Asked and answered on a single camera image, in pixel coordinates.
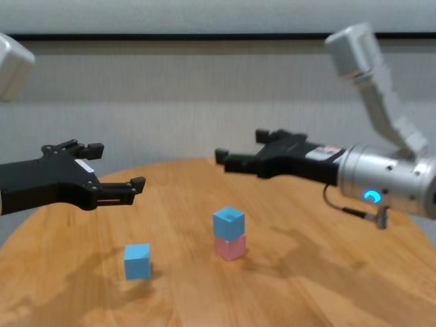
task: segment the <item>cable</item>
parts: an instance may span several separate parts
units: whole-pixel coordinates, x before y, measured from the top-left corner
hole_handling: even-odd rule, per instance
[[[344,207],[340,207],[340,206],[337,206],[336,204],[333,204],[333,203],[328,199],[328,197],[327,197],[327,189],[328,189],[329,186],[330,186],[330,185],[327,184],[327,185],[324,187],[324,190],[323,190],[323,192],[322,192],[322,196],[323,196],[323,198],[324,198],[324,201],[327,203],[327,205],[331,206],[333,209],[336,209],[336,210],[339,210],[339,211],[343,211],[344,213],[348,213],[348,214],[350,214],[350,215],[357,216],[357,217],[362,218],[362,219],[366,219],[366,218],[367,218],[368,215],[367,215],[367,213],[364,212],[364,211],[359,211],[359,210],[351,209],[351,208],[348,208],[348,207],[346,207],[346,206],[344,206]]]
[[[334,209],[336,209],[336,210],[340,210],[340,211],[342,211],[342,207],[340,207],[340,206],[337,206],[336,204],[333,204],[328,198],[327,198],[327,189],[329,188],[329,184],[326,184],[326,186],[325,186],[325,188],[324,188],[324,190],[323,190],[323,192],[322,192],[322,197],[324,198],[324,201],[329,205],[329,206],[331,206],[332,208],[334,208]]]

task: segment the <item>pink cube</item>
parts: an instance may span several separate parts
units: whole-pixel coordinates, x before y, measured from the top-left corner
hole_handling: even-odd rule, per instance
[[[242,257],[247,251],[245,234],[236,240],[227,241],[218,236],[215,237],[215,253],[225,261],[231,261]]]

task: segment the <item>black stripe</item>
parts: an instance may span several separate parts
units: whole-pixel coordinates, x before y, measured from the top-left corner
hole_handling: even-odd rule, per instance
[[[345,149],[342,149],[338,153],[336,153],[335,155],[332,155],[330,158],[328,158],[327,160],[324,160],[324,161],[328,162],[328,163],[333,163],[334,160],[338,159],[344,153],[345,153]]]
[[[11,34],[17,41],[262,41],[324,40],[329,33],[242,34]],[[376,33],[379,39],[436,39],[430,33]]]

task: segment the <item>metal cylinder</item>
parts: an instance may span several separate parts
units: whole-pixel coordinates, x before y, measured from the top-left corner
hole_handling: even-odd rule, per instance
[[[339,163],[338,187],[349,198],[436,219],[436,158],[356,145]]]

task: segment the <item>stacked cubes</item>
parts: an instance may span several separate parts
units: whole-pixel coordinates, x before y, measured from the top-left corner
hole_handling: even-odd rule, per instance
[[[238,259],[247,251],[245,214],[226,207],[213,215],[215,253],[226,261]]]

